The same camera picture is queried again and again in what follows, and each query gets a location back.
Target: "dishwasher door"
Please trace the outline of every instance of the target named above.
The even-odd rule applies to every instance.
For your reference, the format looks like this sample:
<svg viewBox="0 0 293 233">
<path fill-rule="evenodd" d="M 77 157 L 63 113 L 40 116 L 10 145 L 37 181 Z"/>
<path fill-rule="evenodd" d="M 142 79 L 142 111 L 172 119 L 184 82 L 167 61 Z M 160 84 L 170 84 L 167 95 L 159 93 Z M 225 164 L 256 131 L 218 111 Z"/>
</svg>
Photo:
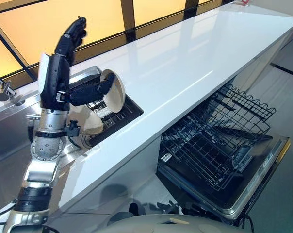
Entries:
<svg viewBox="0 0 293 233">
<path fill-rule="evenodd" d="M 203 210 L 239 225 L 290 146 L 266 135 L 275 112 L 223 86 L 162 134 L 158 172 Z"/>
</svg>

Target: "sink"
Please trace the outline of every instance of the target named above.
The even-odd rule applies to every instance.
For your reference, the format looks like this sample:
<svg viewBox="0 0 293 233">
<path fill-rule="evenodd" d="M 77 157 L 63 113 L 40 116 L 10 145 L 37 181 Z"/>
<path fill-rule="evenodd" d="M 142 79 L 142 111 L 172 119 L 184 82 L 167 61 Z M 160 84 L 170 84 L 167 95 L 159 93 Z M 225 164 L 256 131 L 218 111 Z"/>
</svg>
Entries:
<svg viewBox="0 0 293 233">
<path fill-rule="evenodd" d="M 81 84 L 99 82 L 100 74 L 100 69 L 91 67 L 71 77 L 70 87 L 72 89 Z M 34 92 L 32 96 L 25 100 L 23 105 L 9 106 L 0 112 L 0 208 L 17 196 L 22 178 L 31 160 L 25 115 L 40 114 L 39 101 L 40 96 L 37 92 Z M 88 107 L 98 115 L 102 113 L 102 109 L 106 109 L 102 100 L 90 103 Z M 126 96 L 124 107 L 119 113 L 106 111 L 101 116 L 104 129 L 100 134 L 87 137 L 80 135 L 72 138 L 81 146 L 81 149 L 72 145 L 67 137 L 62 138 L 64 151 L 60 155 L 60 169 L 72 163 L 77 157 L 83 155 L 91 147 L 118 131 L 142 113 L 143 111 L 130 97 Z M 37 127 L 38 121 L 35 121 L 34 128 Z"/>
</svg>

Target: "dishwasher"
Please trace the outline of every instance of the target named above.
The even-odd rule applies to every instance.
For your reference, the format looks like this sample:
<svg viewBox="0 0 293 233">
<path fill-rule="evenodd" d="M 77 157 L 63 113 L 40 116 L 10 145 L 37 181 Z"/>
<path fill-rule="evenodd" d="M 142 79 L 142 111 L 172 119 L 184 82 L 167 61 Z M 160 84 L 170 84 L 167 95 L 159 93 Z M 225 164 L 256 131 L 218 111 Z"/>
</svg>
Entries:
<svg viewBox="0 0 293 233">
<path fill-rule="evenodd" d="M 227 83 L 162 134 L 157 175 L 185 214 L 241 224 L 290 146 L 268 134 L 275 112 Z"/>
</svg>

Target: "dishwasher rack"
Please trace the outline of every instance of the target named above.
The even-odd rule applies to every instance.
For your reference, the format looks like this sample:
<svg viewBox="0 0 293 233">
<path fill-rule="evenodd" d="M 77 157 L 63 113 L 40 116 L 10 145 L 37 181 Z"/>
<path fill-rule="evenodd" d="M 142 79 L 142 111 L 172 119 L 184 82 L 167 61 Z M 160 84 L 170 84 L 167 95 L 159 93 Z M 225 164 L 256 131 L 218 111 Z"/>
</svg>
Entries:
<svg viewBox="0 0 293 233">
<path fill-rule="evenodd" d="M 161 156 L 171 154 L 213 189 L 224 189 L 251 160 L 276 112 L 260 100 L 224 85 L 162 134 Z"/>
</svg>

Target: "orange window glass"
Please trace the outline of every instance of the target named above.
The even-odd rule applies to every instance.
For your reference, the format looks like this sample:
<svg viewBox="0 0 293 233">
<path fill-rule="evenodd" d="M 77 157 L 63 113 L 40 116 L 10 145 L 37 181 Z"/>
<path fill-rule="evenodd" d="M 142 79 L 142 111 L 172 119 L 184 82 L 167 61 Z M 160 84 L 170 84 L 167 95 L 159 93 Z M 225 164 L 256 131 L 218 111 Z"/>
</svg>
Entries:
<svg viewBox="0 0 293 233">
<path fill-rule="evenodd" d="M 120 0 L 49 0 L 0 13 L 0 27 L 29 64 L 51 54 L 77 19 L 87 19 L 84 44 L 124 31 Z"/>
<path fill-rule="evenodd" d="M 185 8 L 185 0 L 133 0 L 135 24 L 139 26 Z"/>
<path fill-rule="evenodd" d="M 0 41 L 0 77 L 21 69 L 21 65 Z"/>
</svg>

